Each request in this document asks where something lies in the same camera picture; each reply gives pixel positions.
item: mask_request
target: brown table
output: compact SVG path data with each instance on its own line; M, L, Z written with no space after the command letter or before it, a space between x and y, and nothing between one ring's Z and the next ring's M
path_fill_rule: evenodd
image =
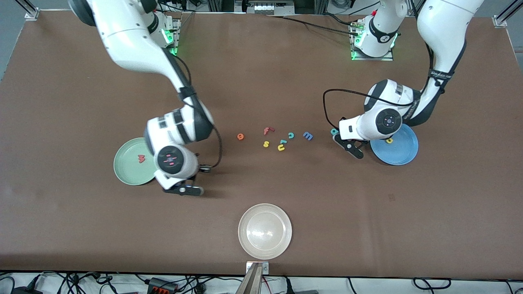
M323 16L302 16L341 28ZM258 15L195 15L179 55L224 138L203 197L127 186L113 157L181 103L160 75L126 71L71 12L28 22L0 83L0 267L242 274L237 225L257 203L289 215L273 275L523 279L522 77L504 29L474 19L416 159L357 160L331 139L328 88L392 78L420 89L428 57L406 19L394 62L351 61L347 37ZM363 98L328 97L332 118ZM265 127L275 133L263 136ZM301 134L314 135L307 141ZM238 133L245 140L238 141ZM277 142L296 137L285 151ZM263 141L271 145L263 148ZM189 147L212 163L217 139Z

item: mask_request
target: black cable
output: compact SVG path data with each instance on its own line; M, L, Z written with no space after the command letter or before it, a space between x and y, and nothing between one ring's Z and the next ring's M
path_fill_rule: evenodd
M333 28L328 28L328 27L324 27L324 26L320 26L320 25L312 24L312 23L310 23L310 22L306 22L306 21L299 20L299 19L287 18L287 17L285 17L285 16L282 17L282 18L283 18L283 19L287 19L287 20L292 20L292 21L300 22L300 23L302 23L302 24L309 25L309 26L313 26L313 27L316 27L316 28L324 29L324 30L335 31L335 32L340 32L340 33L346 33L347 35L352 35L352 36L357 36L357 35L358 35L358 34L355 33L355 32L342 31L342 30L337 30L337 29L333 29Z
M135 274L135 276L136 276L136 278L138 278L140 281L145 282L145 279L140 278L139 275L136 275L136 274Z
M350 280L350 277L347 277L347 279L349 279L350 289L353 291L354 294L357 294L356 290L354 290L353 281Z
M103 289L105 286L108 286L108 285L109 285L109 284L103 284L103 285L100 287L100 292L99 292L99 294L101 294L102 289Z
M292 289L291 280L288 277L285 277L285 282L287 283L287 294L294 294L294 290Z
M372 96L372 95L369 95L369 94L365 94L365 93L361 93L361 92L358 92L358 91L352 91L352 90L347 90L347 89L328 89L327 91L323 92L323 111L325 112L325 118L327 119L327 122L333 127L335 128L336 130L339 130L337 126L335 126L331 120L328 118L328 115L327 115L327 107L325 106L325 95L329 92L335 92L335 91L338 91L338 92L347 92L347 93L352 93L352 94L358 94L358 95L361 95L361 96L365 96L365 97L369 97L369 98L373 98L373 99L376 99L378 101L381 101L381 102L385 102L387 104L390 104L390 105L393 105L393 106L398 106L398 107L403 107L403 106L410 106L412 105L412 102L411 103L408 103L408 104L398 104L398 103L394 103L394 102L390 102L390 101L387 101L385 99L382 99L380 97L376 97L376 96Z
M34 277L33 280L27 285L26 289L29 290L30 292L32 292L35 287L36 287L36 282L38 282L38 278L41 276L42 274L38 274L38 276Z
M243 280L236 279L236 278L222 278L222 277L215 277L215 278L218 280L224 280L224 281L235 280L235 281L243 282Z
M416 283L416 280L422 280L425 284L427 284L428 287L421 287L420 285L418 285L418 283ZM448 284L446 284L445 286L443 287L433 287L431 284L429 284L429 282L425 279L425 278L414 278L412 279L412 281L414 282L414 285L416 286L416 288L418 288L419 290L430 290L430 293L431 294L434 294L434 290L445 290L447 288L450 287L450 285L452 285L452 280L451 279L443 279L447 282L449 282Z
M56 292L56 294L61 294L62 293L62 287L65 284L65 280L67 280L66 277L64 277L64 276L62 276L62 277L63 277L62 283L60 284L60 287L58 288L58 291Z
M369 5L369 6L365 6L364 8L362 8L362 9L358 9L358 10L356 10L356 11L354 11L354 12L351 12L351 13L349 13L349 14L347 14L347 15L353 15L353 14L356 14L356 13L358 13L358 12L364 10L364 9L370 8L370 7L372 7L372 6L376 5L376 4L379 4L379 3L380 3L380 2L378 1L378 2L376 2L376 3L374 3L374 4L371 4L371 5ZM342 11L342 12L338 12L337 15L340 15L340 14L344 13L345 11L347 11L347 10L349 10L349 9L350 9L350 8L347 8L346 10L344 10L344 11Z
M512 292L512 287L510 286L508 281L505 281L505 283L507 283L508 289L510 289L510 294L514 294L514 292Z
M15 279L13 279L13 277L3 277L3 278L0 278L0 281L5 280L5 279L11 280L11 282L13 283L13 285L11 286L11 292L9 292L9 293L13 293L13 291L15 290Z
M207 280L205 280L205 281L203 281L203 282L196 283L196 286L190 288L189 290L187 290L187 291L185 291L185 292L182 292L181 294L189 293L189 292L191 292L194 288L198 287L199 285L203 285L203 284L207 283L208 281L210 281L210 280L212 280L212 279L215 279L215 277L208 278Z
M187 75L189 76L189 84L192 85L192 82L191 82L191 71L189 70L189 67L187 66L187 64L180 57L178 57L176 55L174 55L174 57L177 60L179 60L185 66L185 70L187 71ZM214 165L211 165L211 168L217 167L220 164L220 162L222 161L222 157L223 157L222 136L220 135L220 132L218 131L218 128L209 120L209 118L207 117L207 114L205 114L204 111L196 109L193 105L188 104L187 102L185 102L183 100L182 100L182 102L185 105L187 105L190 108L192 108L194 111L197 111L198 113L200 113L200 115L205 118L207 123L212 125L212 129L216 132L216 136L218 137L218 160L216 161L216 163Z
M339 22L342 25L350 26L350 24L351 24L350 22L346 22L346 21L339 19L337 16L335 16L334 14L332 14L330 12L325 12L325 13L323 13L323 15L328 15L328 16L334 18L337 22Z
M160 7L162 7L162 4L163 4L169 8L180 10L180 11L196 12L196 10L192 10L192 9L182 9L182 8L171 6L171 5L167 4L167 1L162 1L162 2L158 2L158 3L160 4Z
M422 0L419 0L419 2L418 2L418 8L417 8L418 11L423 7L423 5L425 4L425 1L427 1L427 0L423 0L423 2L422 2Z
M189 77L189 84L192 85L191 71L189 70L187 63L185 63L185 61L183 61L180 57L178 57L176 55L173 55L173 56L174 56L174 58L178 59L185 66L185 71L187 72L187 75Z

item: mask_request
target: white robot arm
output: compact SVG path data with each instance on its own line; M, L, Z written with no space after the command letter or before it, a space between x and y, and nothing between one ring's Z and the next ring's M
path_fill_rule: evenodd
M184 145L209 137L214 128L211 114L171 54L173 20L156 12L156 0L68 0L79 19L96 26L111 59L120 67L137 72L166 76L184 107L147 122L144 136L154 154L155 178L168 193L201 195L201 187L185 184L194 181L198 165L194 153Z
M404 4L403 1L397 0L381 2L382 6L378 9L376 17L381 15L381 9L390 6L395 7L396 12L400 12L402 10L398 7L401 8ZM436 63L429 69L425 87L417 91L392 80L383 80L374 84L368 95L379 100L367 97L363 106L364 114L341 120L339 135L334 136L334 140L341 146L348 144L354 146L355 141L387 139L400 128L402 123L417 126L427 121L465 51L467 26L482 3L483 0L427 0L419 13L417 25L420 35L434 52ZM388 29L391 31L403 14L388 13L387 15L394 18L394 26L391 25ZM367 43L364 43L361 48L364 53L366 53L364 50L366 44L370 44L370 40L376 44L376 38L372 33L367 36L367 40L364 40ZM382 52L385 54L389 47L379 44L376 46L379 50L373 52L379 51L376 54ZM345 149L354 156L356 155L352 151L359 151L354 148Z

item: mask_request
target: metal bracket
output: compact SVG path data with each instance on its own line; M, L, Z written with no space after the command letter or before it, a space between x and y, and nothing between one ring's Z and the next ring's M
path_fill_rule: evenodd
M507 20L512 17L520 8L523 7L523 0L512 1L498 15L494 15L492 22L496 28L506 28Z
M40 9L33 5L29 0L15 0L16 3L18 3L25 11L25 19L26 21L35 21L38 18L38 15L40 14Z
M247 274L236 290L236 294L260 294L263 275L269 273L269 263L247 262L246 268Z
M269 274L269 263L268 262L247 262L247 265L245 266L245 272L248 273L249 269L253 265L253 263L259 263L263 267L263 274L268 275Z
M496 29L501 29L501 28L507 27L507 22L506 21L499 22L499 20L497 19L497 15L494 15L492 17L492 23L494 24L494 27Z

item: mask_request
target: gray floor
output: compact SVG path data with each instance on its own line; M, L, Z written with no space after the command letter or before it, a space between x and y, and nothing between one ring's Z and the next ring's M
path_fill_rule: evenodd
M375 0L357 0L354 8L347 10L346 14L372 4ZM512 0L485 0L476 16L490 17L499 13ZM68 8L67 0L32 0L32 3L41 9ZM363 10L368 14L372 8ZM16 40L24 26L25 11L14 0L0 0L0 81L4 76ZM523 71L523 10L516 13L508 21L508 31L514 51L516 52L519 67Z

